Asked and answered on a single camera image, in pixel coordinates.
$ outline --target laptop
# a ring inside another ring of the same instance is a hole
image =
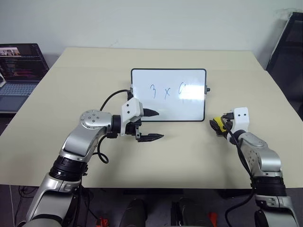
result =
[[[0,44],[0,113],[16,113],[48,70],[38,44]]]

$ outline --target whiteboard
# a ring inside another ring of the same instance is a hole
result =
[[[132,89],[143,108],[159,113],[142,121],[203,121],[205,69],[132,69]]]

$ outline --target beige tabletop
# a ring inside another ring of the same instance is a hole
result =
[[[251,52],[102,48],[67,48],[38,84],[0,136],[0,184],[40,185],[81,113],[129,88],[132,68],[205,68],[205,120],[144,122],[143,134],[165,135],[149,143],[105,139],[101,150],[110,162],[93,156],[84,186],[250,188],[236,148],[208,121],[247,106],[249,130],[281,157],[286,186],[303,187],[303,123]],[[104,111],[120,114],[125,101],[119,94]]]

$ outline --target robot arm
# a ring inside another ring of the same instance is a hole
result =
[[[260,207],[255,212],[256,226],[299,227],[291,198],[286,194],[280,157],[265,141],[248,132],[248,109],[235,108],[221,120],[223,130],[218,119],[211,121],[211,126],[230,143],[235,144],[236,139],[251,173],[251,186]]]
[[[26,227],[64,226],[68,213],[74,213],[73,200],[98,139],[107,135],[116,138],[120,133],[134,135],[138,142],[160,139],[163,135],[141,135],[142,116],[158,115],[156,111],[143,109],[136,98],[130,98],[122,106],[122,114],[111,115],[99,110],[88,110],[80,117],[78,126],[64,142],[58,158],[46,174],[27,212]]]

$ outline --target whiteboard frame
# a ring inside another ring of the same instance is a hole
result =
[[[179,120],[179,121],[143,121],[142,122],[202,122],[205,119],[205,102],[206,102],[206,93],[207,93],[207,85],[206,85],[206,69],[152,69],[152,68],[133,68],[131,70],[131,88],[133,89],[133,70],[204,70],[205,71],[205,81],[204,81],[204,107],[203,107],[203,116],[201,120]]]

